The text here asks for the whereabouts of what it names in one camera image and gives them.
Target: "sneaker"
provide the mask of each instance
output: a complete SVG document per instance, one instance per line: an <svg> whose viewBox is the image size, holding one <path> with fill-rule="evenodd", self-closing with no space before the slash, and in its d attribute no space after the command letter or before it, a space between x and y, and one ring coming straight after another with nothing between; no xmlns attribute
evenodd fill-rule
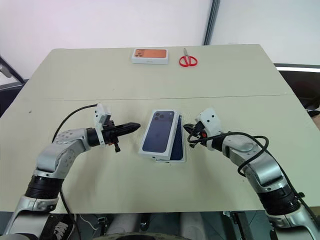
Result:
<svg viewBox="0 0 320 240"><path fill-rule="evenodd" d="M40 240L68 240L75 230L75 225L68 214L50 214L45 223Z"/></svg>

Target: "red scissors handle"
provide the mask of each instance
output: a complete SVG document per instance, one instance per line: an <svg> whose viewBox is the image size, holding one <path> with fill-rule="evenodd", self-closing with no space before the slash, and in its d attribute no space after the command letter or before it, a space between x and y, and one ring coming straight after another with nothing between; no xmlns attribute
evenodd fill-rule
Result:
<svg viewBox="0 0 320 240"><path fill-rule="evenodd" d="M193 56L182 56L179 60L179 64L182 67L193 67L198 64L198 60Z"/></svg>

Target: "beige table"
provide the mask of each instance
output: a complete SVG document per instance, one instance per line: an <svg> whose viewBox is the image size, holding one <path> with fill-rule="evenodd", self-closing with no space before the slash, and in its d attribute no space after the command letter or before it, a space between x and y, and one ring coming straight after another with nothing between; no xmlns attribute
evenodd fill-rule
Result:
<svg viewBox="0 0 320 240"><path fill-rule="evenodd" d="M320 134L289 86L258 45L188 47L199 66L177 64L182 47L169 48L169 65L130 63L132 49L52 51L0 118L0 211L13 211L27 189L36 157L62 119L101 102L116 124L141 128L113 147L80 155L63 184L76 213L256 210L262 205L237 167L218 151L186 146L186 163L155 163L137 154L152 109L173 108L184 123L214 107L225 131L265 135L310 206L317 191ZM93 126L93 109L62 130ZM55 212L65 212L59 202Z"/></svg>

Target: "stack of phone boxes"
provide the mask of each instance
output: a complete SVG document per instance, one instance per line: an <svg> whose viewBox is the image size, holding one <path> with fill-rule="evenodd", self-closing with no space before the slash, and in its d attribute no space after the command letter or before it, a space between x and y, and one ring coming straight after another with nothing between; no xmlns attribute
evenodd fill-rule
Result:
<svg viewBox="0 0 320 240"><path fill-rule="evenodd" d="M144 133L139 154L157 162L184 162L182 116L172 109L155 109Z"/></svg>

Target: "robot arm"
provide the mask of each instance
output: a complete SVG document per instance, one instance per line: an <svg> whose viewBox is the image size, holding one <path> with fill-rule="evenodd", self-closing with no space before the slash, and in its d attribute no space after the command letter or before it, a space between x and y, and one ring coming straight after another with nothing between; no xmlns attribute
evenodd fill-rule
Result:
<svg viewBox="0 0 320 240"><path fill-rule="evenodd" d="M140 127L140 124L132 122L115 126L110 114L100 110L98 104L96 128L64 131L40 153L31 181L4 231L5 235L23 233L24 236L39 238L50 212L57 206L62 183L76 157L98 145L114 145L115 152L119 152L118 137Z"/></svg>
<svg viewBox="0 0 320 240"><path fill-rule="evenodd" d="M186 124L191 147L201 143L218 150L239 167L257 193L270 223L275 229L304 227L313 239L319 238L319 227L299 202L287 176L274 157L254 137L241 132L222 133L218 116L208 108L196 117L196 125Z"/></svg>

